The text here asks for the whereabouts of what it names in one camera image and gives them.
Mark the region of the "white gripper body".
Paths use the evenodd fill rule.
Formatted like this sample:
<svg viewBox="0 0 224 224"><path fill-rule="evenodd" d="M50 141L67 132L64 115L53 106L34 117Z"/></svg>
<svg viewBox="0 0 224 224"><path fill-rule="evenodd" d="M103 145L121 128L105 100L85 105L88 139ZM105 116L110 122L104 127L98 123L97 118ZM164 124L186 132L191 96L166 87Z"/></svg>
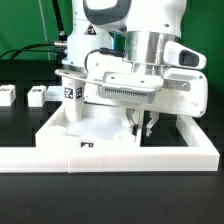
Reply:
<svg viewBox="0 0 224 224"><path fill-rule="evenodd" d="M191 117L206 112L208 82L198 70L134 68L121 58L100 53L90 55L86 67L87 102Z"/></svg>

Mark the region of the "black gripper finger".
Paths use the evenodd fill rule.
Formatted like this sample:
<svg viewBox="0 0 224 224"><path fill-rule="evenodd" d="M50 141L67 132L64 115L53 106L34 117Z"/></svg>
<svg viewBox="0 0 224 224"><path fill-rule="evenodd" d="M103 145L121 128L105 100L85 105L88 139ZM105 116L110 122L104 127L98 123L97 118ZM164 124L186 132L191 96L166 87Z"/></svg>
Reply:
<svg viewBox="0 0 224 224"><path fill-rule="evenodd" d="M150 118L151 120L149 121L149 123L146 125L146 135L150 136L152 131L152 127L156 124L156 122L159 119L159 113L158 112L151 112L150 113Z"/></svg>
<svg viewBox="0 0 224 224"><path fill-rule="evenodd" d="M139 127L139 123L138 123L138 117L139 117L139 113L136 109L132 109L132 108L127 108L126 112L125 112L125 116L129 125L129 132L136 136L137 135L137 130Z"/></svg>

